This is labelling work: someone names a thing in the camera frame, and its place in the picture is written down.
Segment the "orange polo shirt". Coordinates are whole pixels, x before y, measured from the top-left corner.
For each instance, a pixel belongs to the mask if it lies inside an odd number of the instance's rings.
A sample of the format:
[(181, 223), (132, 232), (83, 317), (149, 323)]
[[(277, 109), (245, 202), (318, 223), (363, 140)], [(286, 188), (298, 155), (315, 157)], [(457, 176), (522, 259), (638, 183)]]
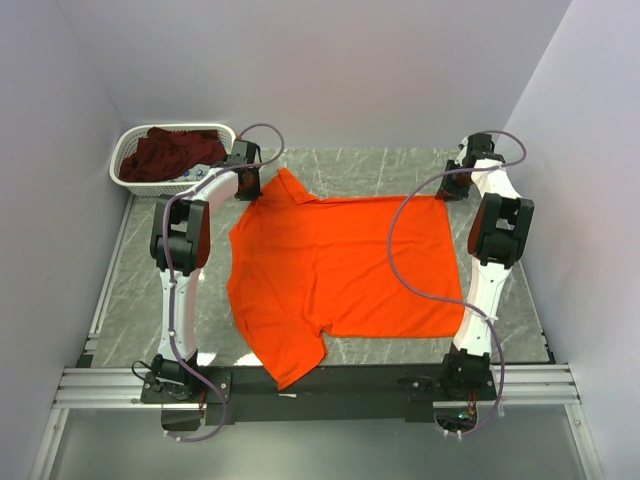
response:
[(232, 228), (236, 326), (285, 389), (326, 336), (441, 338), (462, 321), (445, 204), (431, 196), (320, 199), (287, 169)]

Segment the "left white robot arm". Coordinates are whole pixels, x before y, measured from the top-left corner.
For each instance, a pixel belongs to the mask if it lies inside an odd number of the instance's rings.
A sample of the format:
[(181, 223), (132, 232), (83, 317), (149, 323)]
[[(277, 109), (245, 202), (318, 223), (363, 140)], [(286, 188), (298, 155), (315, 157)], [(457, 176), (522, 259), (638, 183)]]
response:
[(261, 195), (261, 148), (238, 139), (226, 159), (193, 186), (156, 204), (150, 253), (162, 288), (162, 335), (145, 378), (145, 389), (176, 402), (215, 398), (224, 388), (198, 371), (195, 306), (198, 278), (211, 250), (210, 217), (226, 201), (252, 201)]

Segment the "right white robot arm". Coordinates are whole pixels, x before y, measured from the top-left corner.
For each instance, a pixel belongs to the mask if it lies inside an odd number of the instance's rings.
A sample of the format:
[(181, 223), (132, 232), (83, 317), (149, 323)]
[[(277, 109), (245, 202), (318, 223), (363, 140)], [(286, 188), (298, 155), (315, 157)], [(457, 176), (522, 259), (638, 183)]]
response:
[(465, 137), (456, 159), (446, 164), (436, 198), (445, 202), (468, 197), (475, 186), (481, 202), (467, 240), (472, 277), (461, 325), (443, 359), (439, 387), (445, 397), (465, 400), (493, 386), (490, 368), (500, 298), (512, 267), (525, 250), (535, 204), (521, 196), (495, 152), (493, 136), (481, 131)]

